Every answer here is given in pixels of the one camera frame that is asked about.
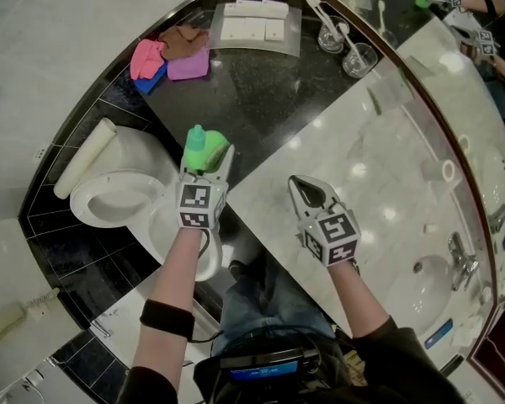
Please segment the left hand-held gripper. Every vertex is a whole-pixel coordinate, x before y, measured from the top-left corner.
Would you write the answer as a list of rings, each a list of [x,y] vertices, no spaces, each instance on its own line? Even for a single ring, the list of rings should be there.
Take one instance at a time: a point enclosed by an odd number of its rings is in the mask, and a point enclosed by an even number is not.
[[[221,155],[215,173],[191,173],[182,156],[177,183],[177,217],[183,228],[213,230],[226,205],[226,195],[235,146],[229,145]]]

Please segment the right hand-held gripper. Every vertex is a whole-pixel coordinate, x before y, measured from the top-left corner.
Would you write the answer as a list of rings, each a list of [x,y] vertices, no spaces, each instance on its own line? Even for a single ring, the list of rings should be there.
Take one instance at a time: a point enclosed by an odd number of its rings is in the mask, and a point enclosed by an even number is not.
[[[303,247],[326,268],[353,263],[361,232],[354,213],[339,202],[334,188],[305,175],[291,175],[288,187]]]

